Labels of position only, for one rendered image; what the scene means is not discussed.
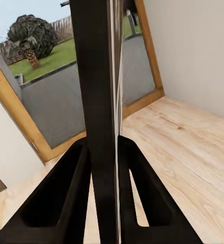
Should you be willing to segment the poster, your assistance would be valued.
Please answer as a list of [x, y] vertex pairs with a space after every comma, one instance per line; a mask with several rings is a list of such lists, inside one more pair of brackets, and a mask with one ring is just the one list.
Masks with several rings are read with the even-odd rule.
[[119, 244], [122, 0], [69, 0], [101, 244]]

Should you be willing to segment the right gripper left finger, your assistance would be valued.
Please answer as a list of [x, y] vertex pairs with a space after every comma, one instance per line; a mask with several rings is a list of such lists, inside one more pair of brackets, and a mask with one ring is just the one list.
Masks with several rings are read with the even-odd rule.
[[91, 179], [87, 137], [65, 152], [0, 231], [0, 244], [83, 244]]

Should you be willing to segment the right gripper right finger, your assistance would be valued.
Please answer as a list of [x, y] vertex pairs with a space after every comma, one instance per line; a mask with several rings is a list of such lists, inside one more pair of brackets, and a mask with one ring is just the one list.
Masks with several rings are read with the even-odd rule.
[[[129, 169], [149, 227], [137, 223]], [[137, 144], [118, 136], [121, 244], [203, 244]]]

